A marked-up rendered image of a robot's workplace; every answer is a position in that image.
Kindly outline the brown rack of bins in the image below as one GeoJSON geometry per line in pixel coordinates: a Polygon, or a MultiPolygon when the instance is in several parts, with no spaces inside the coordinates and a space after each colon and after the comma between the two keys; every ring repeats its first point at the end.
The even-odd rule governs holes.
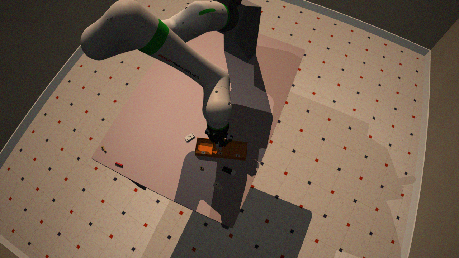
{"type": "Polygon", "coordinates": [[[225,159],[246,160],[247,142],[231,141],[222,150],[216,149],[215,142],[208,138],[197,137],[195,155],[206,157],[219,157],[225,159]]]}

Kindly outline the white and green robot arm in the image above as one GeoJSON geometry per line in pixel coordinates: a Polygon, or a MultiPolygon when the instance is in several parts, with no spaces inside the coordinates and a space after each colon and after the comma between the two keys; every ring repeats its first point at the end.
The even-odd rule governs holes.
{"type": "Polygon", "coordinates": [[[138,49],[183,72],[203,87],[202,113],[208,131],[221,136],[230,127],[230,77],[186,42],[210,31],[230,31],[238,23],[242,0],[194,1],[160,20],[134,0],[119,0],[88,26],[81,48],[93,60],[138,49]]]}

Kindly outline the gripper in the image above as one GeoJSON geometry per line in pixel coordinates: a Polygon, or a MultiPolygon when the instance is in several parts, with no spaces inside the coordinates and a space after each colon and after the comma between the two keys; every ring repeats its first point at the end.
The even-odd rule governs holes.
{"type": "Polygon", "coordinates": [[[222,147],[226,146],[228,144],[228,142],[231,142],[232,138],[233,138],[233,136],[229,136],[228,133],[225,133],[225,134],[223,134],[221,136],[212,135],[208,131],[208,128],[206,128],[205,134],[208,135],[208,137],[211,140],[211,142],[213,142],[213,143],[215,142],[217,150],[219,149],[220,151],[222,150],[222,147]],[[225,138],[226,138],[226,140],[224,141],[225,138]]]}

